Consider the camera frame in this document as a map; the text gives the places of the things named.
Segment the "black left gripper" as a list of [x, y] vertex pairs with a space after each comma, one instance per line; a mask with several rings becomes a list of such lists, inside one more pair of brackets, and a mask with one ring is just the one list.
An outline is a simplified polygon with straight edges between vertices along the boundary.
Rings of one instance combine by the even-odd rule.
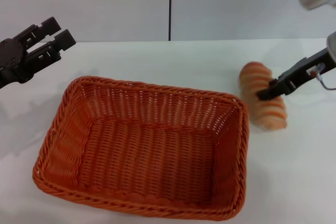
[[60, 51], [66, 51], [76, 44], [69, 32], [64, 30], [37, 49], [27, 52], [23, 47], [32, 47], [42, 41], [47, 35], [51, 36], [60, 31], [61, 27], [54, 17], [41, 23], [41, 26], [31, 25], [13, 39], [1, 42], [1, 88], [18, 82], [25, 83], [35, 73], [45, 69], [61, 59]]

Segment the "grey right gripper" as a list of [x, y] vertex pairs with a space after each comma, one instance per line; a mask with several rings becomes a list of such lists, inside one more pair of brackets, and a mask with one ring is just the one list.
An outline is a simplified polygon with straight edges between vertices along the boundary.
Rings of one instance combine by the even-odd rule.
[[327, 48], [311, 57], [303, 58], [279, 77], [271, 80], [266, 89], [258, 91], [262, 101], [289, 95], [312, 79], [322, 80], [322, 74], [335, 68], [336, 32], [327, 37]]

